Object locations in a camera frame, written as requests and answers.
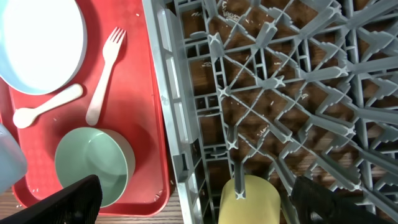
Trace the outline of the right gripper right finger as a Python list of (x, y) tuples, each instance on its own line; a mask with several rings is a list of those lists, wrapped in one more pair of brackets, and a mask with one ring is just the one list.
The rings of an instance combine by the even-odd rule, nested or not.
[(300, 223), (390, 224), (305, 176), (296, 178), (290, 198)]

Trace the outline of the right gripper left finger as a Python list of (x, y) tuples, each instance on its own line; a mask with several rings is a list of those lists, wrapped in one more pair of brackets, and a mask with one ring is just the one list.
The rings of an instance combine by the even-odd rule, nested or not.
[(1, 224), (94, 224), (103, 199), (100, 180), (89, 175), (29, 208), (1, 220)]

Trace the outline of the mint green bowl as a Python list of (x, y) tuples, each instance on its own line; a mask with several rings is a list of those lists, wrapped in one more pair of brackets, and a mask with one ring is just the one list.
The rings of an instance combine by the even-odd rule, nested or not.
[(102, 208), (122, 197), (135, 168), (136, 158), (130, 143), (110, 129), (73, 129), (64, 135), (55, 151), (55, 170), (62, 187), (96, 175), (103, 195)]

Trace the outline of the yellow plastic cup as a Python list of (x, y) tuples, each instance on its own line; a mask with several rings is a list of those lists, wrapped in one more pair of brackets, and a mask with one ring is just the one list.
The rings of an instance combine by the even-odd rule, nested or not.
[(245, 199), (237, 199), (234, 180), (225, 183), (221, 192), (218, 224), (279, 224), (280, 195), (267, 180), (245, 176)]

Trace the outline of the light blue bowl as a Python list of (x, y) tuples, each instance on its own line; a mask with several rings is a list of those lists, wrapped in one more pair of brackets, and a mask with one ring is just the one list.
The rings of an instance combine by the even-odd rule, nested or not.
[(17, 141), (3, 124), (1, 124), (0, 141), (0, 188), (2, 194), (25, 176), (27, 159)]

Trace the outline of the cream plastic spoon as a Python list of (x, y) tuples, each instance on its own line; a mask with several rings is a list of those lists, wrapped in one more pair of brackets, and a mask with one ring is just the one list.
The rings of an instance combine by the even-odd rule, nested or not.
[(73, 84), (36, 108), (17, 109), (12, 117), (13, 123), (19, 129), (27, 128), (39, 115), (76, 100), (82, 94), (83, 87), (77, 83)]

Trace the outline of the pink plastic fork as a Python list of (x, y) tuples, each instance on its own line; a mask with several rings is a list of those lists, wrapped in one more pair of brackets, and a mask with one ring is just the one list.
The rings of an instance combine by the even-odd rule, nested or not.
[(109, 37), (103, 47), (103, 58), (104, 58), (104, 68), (100, 76), (99, 82), (93, 93), (93, 97), (90, 101), (87, 113), (86, 122), (90, 126), (94, 126), (98, 123), (100, 118), (101, 109), (103, 106), (103, 101), (108, 87), (108, 82), (111, 76), (111, 71), (113, 65), (119, 55), (119, 51), (126, 35), (126, 31), (122, 28), (116, 27)]

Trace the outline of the light blue plate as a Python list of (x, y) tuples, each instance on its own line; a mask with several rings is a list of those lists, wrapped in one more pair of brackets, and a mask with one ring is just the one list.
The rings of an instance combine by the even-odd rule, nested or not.
[(75, 0), (1, 1), (1, 78), (28, 95), (70, 82), (86, 54), (87, 31)]

